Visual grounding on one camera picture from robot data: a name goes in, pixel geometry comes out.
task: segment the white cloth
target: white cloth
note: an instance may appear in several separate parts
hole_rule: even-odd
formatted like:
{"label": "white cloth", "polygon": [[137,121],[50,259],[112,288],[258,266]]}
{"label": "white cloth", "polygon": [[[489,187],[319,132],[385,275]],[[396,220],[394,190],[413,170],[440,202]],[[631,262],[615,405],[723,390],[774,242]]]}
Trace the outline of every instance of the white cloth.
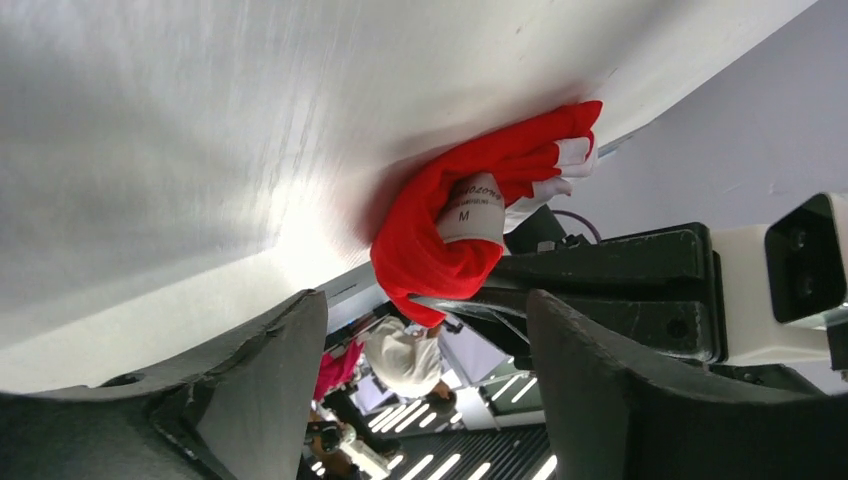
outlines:
{"label": "white cloth", "polygon": [[437,338],[409,335],[400,319],[388,317],[365,341],[365,359],[374,375],[394,393],[418,398],[430,393],[442,376]]}

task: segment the black cable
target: black cable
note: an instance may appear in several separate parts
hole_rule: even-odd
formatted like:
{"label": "black cable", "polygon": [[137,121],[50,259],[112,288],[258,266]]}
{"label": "black cable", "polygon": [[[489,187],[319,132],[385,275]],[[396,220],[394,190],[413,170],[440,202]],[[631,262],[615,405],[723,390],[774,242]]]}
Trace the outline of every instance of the black cable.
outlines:
{"label": "black cable", "polygon": [[578,215],[574,212],[569,212],[568,210],[551,210],[551,213],[553,213],[554,215],[562,215],[563,217],[573,218],[574,220],[577,220],[578,222],[585,225],[590,232],[592,232],[592,236],[595,237],[596,243],[601,243],[601,232],[599,232],[598,229],[595,228],[595,225],[593,225],[592,222],[587,220],[586,217]]}

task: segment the black bracket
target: black bracket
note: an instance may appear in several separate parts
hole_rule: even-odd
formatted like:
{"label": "black bracket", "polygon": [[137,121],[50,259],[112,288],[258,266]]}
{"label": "black bracket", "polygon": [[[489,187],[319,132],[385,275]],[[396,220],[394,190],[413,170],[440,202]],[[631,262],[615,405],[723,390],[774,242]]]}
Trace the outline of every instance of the black bracket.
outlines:
{"label": "black bracket", "polygon": [[713,363],[726,355],[720,259],[698,223],[592,245],[504,256],[468,300],[419,297],[516,359],[529,358],[526,304],[544,289],[655,351]]}

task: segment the black plastic part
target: black plastic part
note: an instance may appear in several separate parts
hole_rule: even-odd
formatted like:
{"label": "black plastic part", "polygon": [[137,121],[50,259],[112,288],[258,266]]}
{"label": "black plastic part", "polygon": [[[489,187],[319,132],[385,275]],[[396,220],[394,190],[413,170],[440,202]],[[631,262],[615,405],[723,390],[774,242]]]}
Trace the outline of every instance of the black plastic part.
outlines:
{"label": "black plastic part", "polygon": [[445,320],[442,322],[442,327],[444,327],[446,332],[456,335],[461,332],[463,328],[465,328],[465,325],[461,323],[451,323]]}
{"label": "black plastic part", "polygon": [[519,255],[536,253],[540,242],[559,242],[564,238],[565,230],[556,215],[547,205],[542,205],[515,230],[504,235],[504,243],[511,254]]}
{"label": "black plastic part", "polygon": [[848,396],[691,368],[544,292],[528,327],[557,478],[831,479],[848,471]]}
{"label": "black plastic part", "polygon": [[536,288],[663,354],[707,363],[726,356],[720,259],[701,224],[505,256],[472,298],[416,301],[520,357],[529,355],[524,309]]}
{"label": "black plastic part", "polygon": [[108,388],[0,394],[0,478],[295,478],[326,328],[301,292]]}
{"label": "black plastic part", "polygon": [[848,297],[834,217],[830,198],[820,193],[766,231],[772,309],[778,322],[837,309]]}
{"label": "black plastic part", "polygon": [[732,378],[740,382],[752,383],[763,387],[778,388],[804,395],[824,395],[824,393],[803,375],[786,365],[754,365],[737,367],[733,365],[708,365],[710,373]]}
{"label": "black plastic part", "polygon": [[514,357],[512,364],[516,370],[526,370],[529,372],[535,370],[533,367],[533,357],[530,355],[526,357]]}
{"label": "black plastic part", "polygon": [[830,347],[830,368],[848,370],[848,323],[828,327],[827,344]]}

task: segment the screw hole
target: screw hole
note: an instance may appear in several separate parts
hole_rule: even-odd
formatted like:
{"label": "screw hole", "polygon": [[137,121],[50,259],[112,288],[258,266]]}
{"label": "screw hole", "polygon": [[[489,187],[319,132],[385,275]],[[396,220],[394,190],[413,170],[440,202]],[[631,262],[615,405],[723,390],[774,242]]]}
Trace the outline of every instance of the screw hole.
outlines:
{"label": "screw hole", "polygon": [[666,332],[671,338],[679,340],[689,334],[689,326],[683,320],[675,318],[666,325]]}

